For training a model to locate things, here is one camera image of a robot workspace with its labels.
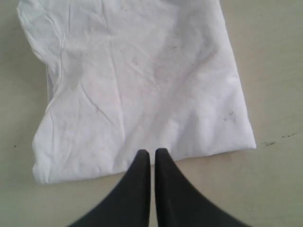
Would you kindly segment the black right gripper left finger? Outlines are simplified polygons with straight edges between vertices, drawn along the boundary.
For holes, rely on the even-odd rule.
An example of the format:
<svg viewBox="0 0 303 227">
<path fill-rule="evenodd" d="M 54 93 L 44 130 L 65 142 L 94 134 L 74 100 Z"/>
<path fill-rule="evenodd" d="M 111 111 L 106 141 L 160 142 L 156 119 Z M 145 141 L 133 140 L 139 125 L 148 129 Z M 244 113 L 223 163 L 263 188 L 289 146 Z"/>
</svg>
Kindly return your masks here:
<svg viewBox="0 0 303 227">
<path fill-rule="evenodd" d="M 95 208 L 71 227 L 147 227 L 150 218 L 150 155 L 139 150 L 125 175 Z"/>
</svg>

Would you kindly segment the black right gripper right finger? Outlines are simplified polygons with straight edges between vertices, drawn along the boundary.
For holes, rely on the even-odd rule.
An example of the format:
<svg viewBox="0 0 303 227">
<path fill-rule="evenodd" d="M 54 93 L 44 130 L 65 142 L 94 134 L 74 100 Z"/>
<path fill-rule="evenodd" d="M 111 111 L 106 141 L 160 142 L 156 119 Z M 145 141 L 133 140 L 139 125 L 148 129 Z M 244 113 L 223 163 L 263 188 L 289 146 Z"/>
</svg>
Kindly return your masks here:
<svg viewBox="0 0 303 227">
<path fill-rule="evenodd" d="M 160 227 L 247 227 L 203 196 L 169 152 L 155 152 L 155 201 Z"/>
</svg>

